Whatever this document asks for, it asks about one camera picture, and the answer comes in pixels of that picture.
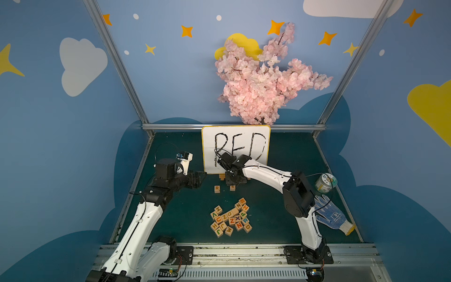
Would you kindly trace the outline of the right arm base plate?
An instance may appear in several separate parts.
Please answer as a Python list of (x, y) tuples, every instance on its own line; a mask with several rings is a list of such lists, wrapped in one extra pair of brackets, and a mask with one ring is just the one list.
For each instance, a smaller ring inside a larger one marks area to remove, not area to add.
[(288, 264), (333, 264), (332, 253), (328, 246), (312, 250), (304, 246), (285, 246), (284, 256)]

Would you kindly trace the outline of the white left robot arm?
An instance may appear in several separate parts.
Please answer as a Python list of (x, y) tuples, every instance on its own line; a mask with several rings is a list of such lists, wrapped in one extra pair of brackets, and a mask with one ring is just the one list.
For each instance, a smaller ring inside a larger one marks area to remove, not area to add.
[(88, 274), (87, 281), (146, 282), (162, 264), (177, 259), (177, 243), (172, 237), (159, 237), (148, 251), (144, 247), (174, 193), (201, 186), (206, 173), (189, 169), (192, 158), (191, 153), (180, 152), (175, 159), (156, 162), (155, 177), (139, 193), (140, 203), (121, 242), (100, 270)]

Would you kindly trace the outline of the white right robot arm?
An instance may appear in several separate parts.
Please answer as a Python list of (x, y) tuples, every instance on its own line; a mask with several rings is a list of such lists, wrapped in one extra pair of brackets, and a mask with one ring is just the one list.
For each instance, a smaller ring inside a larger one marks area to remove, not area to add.
[(229, 152), (216, 152), (217, 163), (225, 170), (225, 180), (230, 185), (257, 180), (283, 195), (284, 207), (296, 218), (301, 233), (304, 260), (318, 264), (325, 259), (329, 249), (319, 232), (315, 216), (315, 195), (305, 174), (286, 172), (264, 165), (247, 155), (239, 157)]

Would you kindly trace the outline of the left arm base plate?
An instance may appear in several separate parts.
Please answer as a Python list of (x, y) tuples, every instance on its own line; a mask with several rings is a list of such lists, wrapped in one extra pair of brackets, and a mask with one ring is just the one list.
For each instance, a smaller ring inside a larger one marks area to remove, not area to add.
[(177, 249), (171, 247), (168, 259), (163, 263), (165, 265), (192, 265), (194, 256), (193, 246), (177, 246)]

